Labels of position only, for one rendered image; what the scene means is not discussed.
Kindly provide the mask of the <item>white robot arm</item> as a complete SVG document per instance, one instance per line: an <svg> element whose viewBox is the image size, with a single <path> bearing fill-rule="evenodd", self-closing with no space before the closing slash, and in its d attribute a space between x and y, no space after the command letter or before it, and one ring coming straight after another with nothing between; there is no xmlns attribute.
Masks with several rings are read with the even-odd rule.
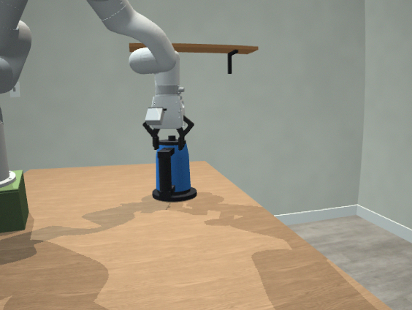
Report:
<svg viewBox="0 0 412 310"><path fill-rule="evenodd" d="M155 23L134 11L128 0L86 1L108 30L135 38L149 48L135 50L129 57L129 65L136 73L155 74L156 95L181 94L185 91L179 86L179 53ZM20 20L27 2L0 0L0 94L15 87L31 49L30 29ZM149 107L146 124L162 125L164 109ZM9 171L0 107L0 188L13 183L15 179L16 174Z"/></svg>

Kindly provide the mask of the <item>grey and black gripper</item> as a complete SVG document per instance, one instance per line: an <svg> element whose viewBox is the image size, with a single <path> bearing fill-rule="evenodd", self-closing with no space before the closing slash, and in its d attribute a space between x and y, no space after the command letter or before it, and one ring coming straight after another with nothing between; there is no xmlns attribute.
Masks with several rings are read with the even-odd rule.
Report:
<svg viewBox="0 0 412 310"><path fill-rule="evenodd" d="M163 107L167 109L162 125L151 125L154 128L152 130L146 122L143 124L147 132L153 137L154 150L159 149L158 133L160 129L176 129L180 135L178 138L178 150L183 150L185 146L185 136L194 126L194 123L185 115L183 96L179 94L157 94L153 97L152 107ZM188 126L183 130L186 123Z"/></svg>

